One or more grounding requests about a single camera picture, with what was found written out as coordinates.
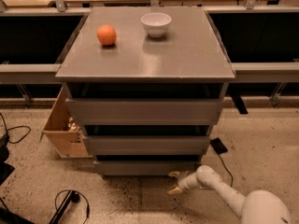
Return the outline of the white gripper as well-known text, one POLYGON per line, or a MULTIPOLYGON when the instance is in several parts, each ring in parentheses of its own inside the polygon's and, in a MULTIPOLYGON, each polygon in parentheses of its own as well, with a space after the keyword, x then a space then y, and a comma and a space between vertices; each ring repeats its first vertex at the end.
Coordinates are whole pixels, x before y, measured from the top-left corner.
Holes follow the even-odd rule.
POLYGON ((178 185, 174 186, 167 192, 170 195, 181 194, 183 191, 199 189, 201 187, 201 182, 198 180, 196 172, 173 171, 168 175, 178 179, 178 185))

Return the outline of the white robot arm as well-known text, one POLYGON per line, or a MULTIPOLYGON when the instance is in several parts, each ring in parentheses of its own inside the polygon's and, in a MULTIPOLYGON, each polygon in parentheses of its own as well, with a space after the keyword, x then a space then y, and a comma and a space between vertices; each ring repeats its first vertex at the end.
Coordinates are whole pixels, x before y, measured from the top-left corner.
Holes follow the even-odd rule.
POLYGON ((173 171, 168 175, 178 181, 169 194, 211 189, 221 197, 240 224, 292 224, 290 211, 278 196, 265 190, 254 190, 245 196, 227 185, 210 166, 201 165, 194 172, 173 171))

